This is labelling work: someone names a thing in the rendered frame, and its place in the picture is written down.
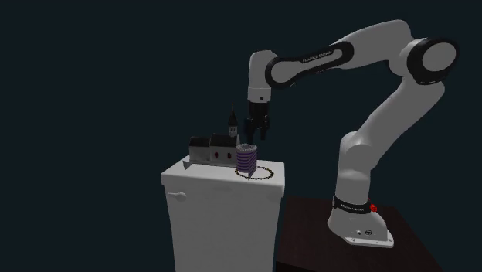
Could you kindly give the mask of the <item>white church model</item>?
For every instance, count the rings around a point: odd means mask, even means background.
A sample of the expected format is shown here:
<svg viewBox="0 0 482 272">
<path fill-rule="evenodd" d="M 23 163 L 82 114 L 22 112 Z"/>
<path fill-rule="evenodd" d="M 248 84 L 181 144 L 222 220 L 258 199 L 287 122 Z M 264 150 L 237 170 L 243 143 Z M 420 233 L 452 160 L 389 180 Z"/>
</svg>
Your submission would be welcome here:
<svg viewBox="0 0 482 272">
<path fill-rule="evenodd" d="M 240 144 L 238 121 L 234 104 L 228 119 L 228 134 L 213 133 L 210 137 L 192 136 L 188 143 L 188 160 L 184 160 L 185 169 L 191 165 L 212 165 L 236 167 L 236 147 Z"/>
</svg>

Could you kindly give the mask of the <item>purple striped cup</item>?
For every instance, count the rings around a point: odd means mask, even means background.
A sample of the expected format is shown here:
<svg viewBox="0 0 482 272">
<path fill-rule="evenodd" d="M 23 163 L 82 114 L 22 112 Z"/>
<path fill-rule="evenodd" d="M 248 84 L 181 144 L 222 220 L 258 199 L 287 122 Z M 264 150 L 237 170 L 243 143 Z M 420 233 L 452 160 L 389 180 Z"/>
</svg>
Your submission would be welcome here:
<svg viewBox="0 0 482 272">
<path fill-rule="evenodd" d="M 251 179 L 257 169 L 257 146 L 254 144 L 239 144 L 236 146 L 236 170 L 247 174 Z"/>
</svg>

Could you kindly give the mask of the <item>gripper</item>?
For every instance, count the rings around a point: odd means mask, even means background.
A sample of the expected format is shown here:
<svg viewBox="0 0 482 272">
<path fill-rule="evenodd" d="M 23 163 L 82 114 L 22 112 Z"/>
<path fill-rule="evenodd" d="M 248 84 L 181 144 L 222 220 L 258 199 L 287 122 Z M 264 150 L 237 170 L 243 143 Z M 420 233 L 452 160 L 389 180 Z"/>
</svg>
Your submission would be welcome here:
<svg viewBox="0 0 482 272">
<path fill-rule="evenodd" d="M 248 102 L 249 117 L 244 119 L 244 134 L 247 143 L 253 143 L 255 129 L 260 129 L 260 139 L 266 139 L 266 133 L 270 129 L 269 117 L 270 103 Z"/>
</svg>

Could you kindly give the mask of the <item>white toilet tank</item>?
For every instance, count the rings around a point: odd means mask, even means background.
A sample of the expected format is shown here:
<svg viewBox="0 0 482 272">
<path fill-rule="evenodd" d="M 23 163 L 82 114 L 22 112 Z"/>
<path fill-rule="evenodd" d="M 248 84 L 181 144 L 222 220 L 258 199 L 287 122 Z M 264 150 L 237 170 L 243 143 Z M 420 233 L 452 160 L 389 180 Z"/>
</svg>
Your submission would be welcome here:
<svg viewBox="0 0 482 272">
<path fill-rule="evenodd" d="M 184 160 L 161 173 L 175 272 L 273 272 L 284 164 L 259 160 L 248 179 Z"/>
</svg>

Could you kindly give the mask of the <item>dark robot stand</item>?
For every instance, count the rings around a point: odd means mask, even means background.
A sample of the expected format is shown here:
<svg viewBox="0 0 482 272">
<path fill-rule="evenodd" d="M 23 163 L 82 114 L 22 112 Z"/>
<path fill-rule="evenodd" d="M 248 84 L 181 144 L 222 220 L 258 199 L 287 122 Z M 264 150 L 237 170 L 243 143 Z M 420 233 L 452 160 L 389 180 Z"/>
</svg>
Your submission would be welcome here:
<svg viewBox="0 0 482 272">
<path fill-rule="evenodd" d="M 394 237 L 392 249 L 352 246 L 334 235 L 329 200 L 286 197 L 276 272 L 444 272 L 395 207 L 378 211 Z"/>
</svg>

